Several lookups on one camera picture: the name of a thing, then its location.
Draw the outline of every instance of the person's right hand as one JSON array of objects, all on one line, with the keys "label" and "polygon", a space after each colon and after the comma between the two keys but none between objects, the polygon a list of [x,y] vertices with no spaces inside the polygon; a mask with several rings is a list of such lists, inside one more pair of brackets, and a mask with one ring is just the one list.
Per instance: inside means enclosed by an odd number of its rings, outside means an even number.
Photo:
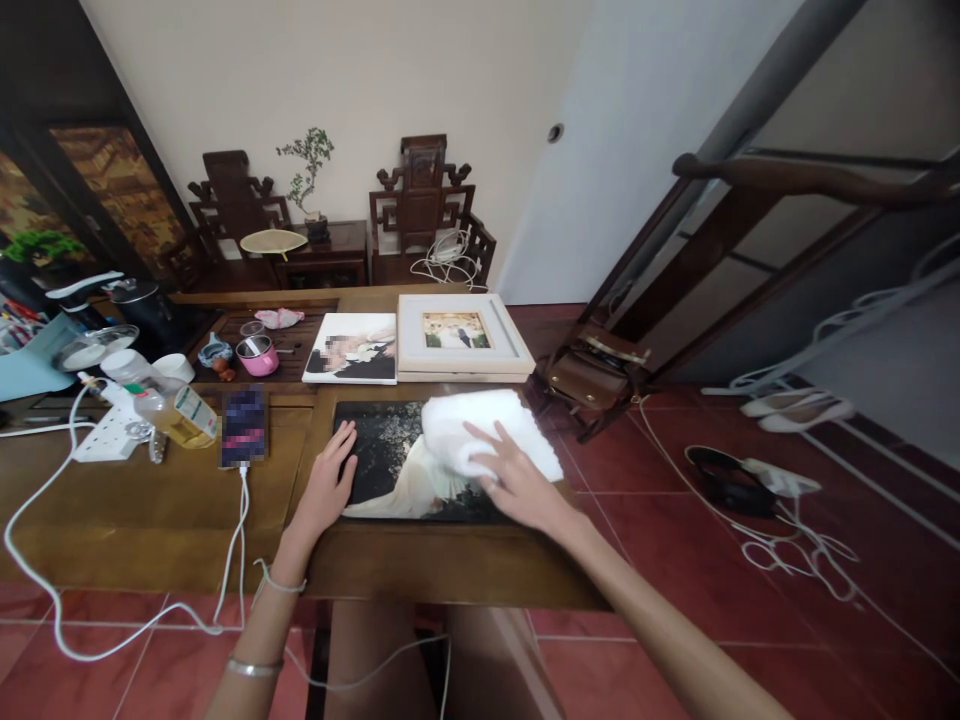
[{"label": "person's right hand", "polygon": [[478,453],[470,459],[489,468],[500,478],[498,483],[485,475],[480,478],[480,484],[504,515],[551,537],[574,517],[576,510],[563,499],[553,483],[537,470],[537,466],[507,434],[503,425],[494,423],[499,438],[487,435],[468,422],[463,427],[478,440],[490,443],[497,453]]}]

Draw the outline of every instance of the yellow liquid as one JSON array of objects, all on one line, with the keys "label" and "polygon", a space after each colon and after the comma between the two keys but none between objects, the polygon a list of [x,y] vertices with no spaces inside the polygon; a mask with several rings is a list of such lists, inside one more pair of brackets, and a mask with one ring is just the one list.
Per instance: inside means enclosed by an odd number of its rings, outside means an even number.
[{"label": "yellow liquid", "polygon": [[209,447],[216,441],[173,408],[151,413],[150,421],[177,445],[190,450]]}]

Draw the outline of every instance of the forearm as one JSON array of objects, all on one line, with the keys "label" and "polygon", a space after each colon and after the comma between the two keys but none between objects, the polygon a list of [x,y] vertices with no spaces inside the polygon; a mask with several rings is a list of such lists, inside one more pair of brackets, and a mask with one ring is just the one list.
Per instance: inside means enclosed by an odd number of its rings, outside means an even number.
[{"label": "forearm", "polygon": [[581,513],[548,534],[583,567],[633,630],[688,713],[697,720],[791,716],[739,665],[646,582]]},{"label": "forearm", "polygon": [[[273,581],[284,587],[299,586],[314,544],[315,539],[311,541],[304,537],[299,529],[288,528],[270,568]],[[282,592],[265,585],[232,657],[249,665],[280,662],[298,597],[297,593]],[[270,714],[276,684],[276,676],[251,678],[224,670],[206,717],[208,720],[265,720]]]}]

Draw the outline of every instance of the green plant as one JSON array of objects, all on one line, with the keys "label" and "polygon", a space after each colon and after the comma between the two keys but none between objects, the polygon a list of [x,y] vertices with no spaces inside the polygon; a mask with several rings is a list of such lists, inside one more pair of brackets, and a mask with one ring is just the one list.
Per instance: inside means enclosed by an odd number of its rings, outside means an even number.
[{"label": "green plant", "polygon": [[292,144],[277,148],[277,155],[292,155],[307,161],[307,176],[300,173],[294,175],[287,193],[287,199],[303,212],[307,212],[303,208],[303,202],[313,192],[317,173],[323,167],[324,159],[330,159],[330,151],[333,149],[333,143],[327,137],[326,131],[320,128],[310,128],[303,140],[294,140]]},{"label": "green plant", "polygon": [[55,230],[28,230],[15,234],[3,255],[14,262],[42,266],[85,249],[82,243]]}]

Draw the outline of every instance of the white high heel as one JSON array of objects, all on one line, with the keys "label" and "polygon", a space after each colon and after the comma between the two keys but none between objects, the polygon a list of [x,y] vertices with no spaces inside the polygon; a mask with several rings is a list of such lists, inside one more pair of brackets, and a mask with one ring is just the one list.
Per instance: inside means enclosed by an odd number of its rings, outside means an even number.
[{"label": "white high heel", "polygon": [[846,420],[857,414],[853,403],[843,398],[827,396],[815,402],[805,402],[760,420],[767,432],[803,432],[814,425],[831,420]]},{"label": "white high heel", "polygon": [[830,393],[820,388],[800,388],[759,397],[740,406],[740,412],[747,417],[766,417],[773,413],[789,410],[801,403],[815,402],[830,397]]}]

